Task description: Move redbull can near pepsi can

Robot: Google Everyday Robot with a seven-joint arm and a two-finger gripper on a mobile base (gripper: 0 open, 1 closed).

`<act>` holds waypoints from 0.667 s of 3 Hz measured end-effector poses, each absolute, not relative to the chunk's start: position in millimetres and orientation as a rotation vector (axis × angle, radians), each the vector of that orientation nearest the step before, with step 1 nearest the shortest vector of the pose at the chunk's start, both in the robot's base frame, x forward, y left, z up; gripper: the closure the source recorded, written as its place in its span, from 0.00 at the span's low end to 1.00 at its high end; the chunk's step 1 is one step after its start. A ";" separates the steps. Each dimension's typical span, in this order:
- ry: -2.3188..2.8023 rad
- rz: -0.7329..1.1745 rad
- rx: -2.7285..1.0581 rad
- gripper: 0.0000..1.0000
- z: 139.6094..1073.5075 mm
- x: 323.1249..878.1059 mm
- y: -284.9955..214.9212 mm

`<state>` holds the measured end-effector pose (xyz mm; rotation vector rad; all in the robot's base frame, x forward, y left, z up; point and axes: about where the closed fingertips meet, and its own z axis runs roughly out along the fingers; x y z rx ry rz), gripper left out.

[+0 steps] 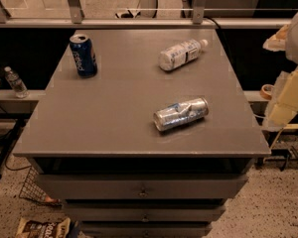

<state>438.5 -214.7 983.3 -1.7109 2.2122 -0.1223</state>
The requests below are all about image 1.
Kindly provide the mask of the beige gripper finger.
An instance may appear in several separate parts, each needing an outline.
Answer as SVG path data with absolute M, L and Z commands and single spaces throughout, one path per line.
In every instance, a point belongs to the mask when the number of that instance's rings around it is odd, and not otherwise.
M 277 77 L 267 106 L 267 123 L 269 126 L 285 126 L 297 113 L 298 66 L 290 73 L 281 71 Z
M 272 52 L 285 52 L 286 51 L 286 40 L 290 25 L 286 24 L 280 28 L 274 35 L 268 38 L 263 48 Z

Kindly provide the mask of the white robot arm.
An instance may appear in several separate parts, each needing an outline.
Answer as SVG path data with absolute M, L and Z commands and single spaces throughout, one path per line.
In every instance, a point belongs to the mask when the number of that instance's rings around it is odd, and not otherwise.
M 279 74 L 265 110 L 265 127 L 284 127 L 298 113 L 298 12 L 291 23 L 267 39 L 263 47 L 272 52 L 284 51 L 286 58 L 296 64 L 292 72 Z

